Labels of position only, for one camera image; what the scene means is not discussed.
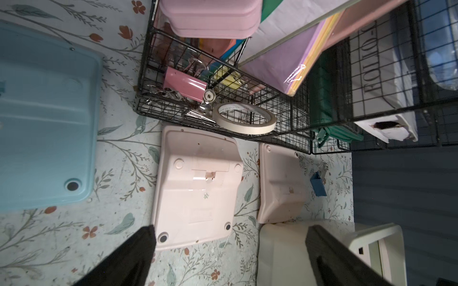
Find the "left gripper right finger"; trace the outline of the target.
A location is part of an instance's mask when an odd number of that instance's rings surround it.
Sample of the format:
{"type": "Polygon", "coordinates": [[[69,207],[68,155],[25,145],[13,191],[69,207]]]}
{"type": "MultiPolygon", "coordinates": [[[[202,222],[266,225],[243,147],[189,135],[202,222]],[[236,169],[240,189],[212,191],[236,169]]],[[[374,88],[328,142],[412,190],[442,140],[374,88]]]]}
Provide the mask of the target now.
{"type": "Polygon", "coordinates": [[[309,227],[305,245],[318,286],[390,285],[320,225],[309,227]]]}

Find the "pink calculator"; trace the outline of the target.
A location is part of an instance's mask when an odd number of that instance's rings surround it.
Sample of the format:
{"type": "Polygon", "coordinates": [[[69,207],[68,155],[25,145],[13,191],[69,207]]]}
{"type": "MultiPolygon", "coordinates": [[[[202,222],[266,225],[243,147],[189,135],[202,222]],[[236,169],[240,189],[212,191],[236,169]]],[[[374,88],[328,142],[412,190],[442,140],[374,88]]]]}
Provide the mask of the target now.
{"type": "Polygon", "coordinates": [[[242,175],[235,139],[200,129],[164,127],[151,216],[157,250],[228,237],[242,175]]]}
{"type": "Polygon", "coordinates": [[[308,199],[299,153],[260,144],[260,209],[257,222],[276,224],[297,218],[308,199]]]}

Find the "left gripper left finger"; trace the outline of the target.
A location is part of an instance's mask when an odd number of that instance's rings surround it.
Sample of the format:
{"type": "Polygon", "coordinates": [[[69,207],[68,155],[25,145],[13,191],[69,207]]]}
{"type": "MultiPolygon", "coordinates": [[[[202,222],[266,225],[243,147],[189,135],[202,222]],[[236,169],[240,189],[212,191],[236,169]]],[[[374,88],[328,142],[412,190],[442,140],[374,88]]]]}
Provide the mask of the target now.
{"type": "Polygon", "coordinates": [[[146,284],[155,248],[154,226],[143,226],[75,284],[143,286],[146,284]]]}

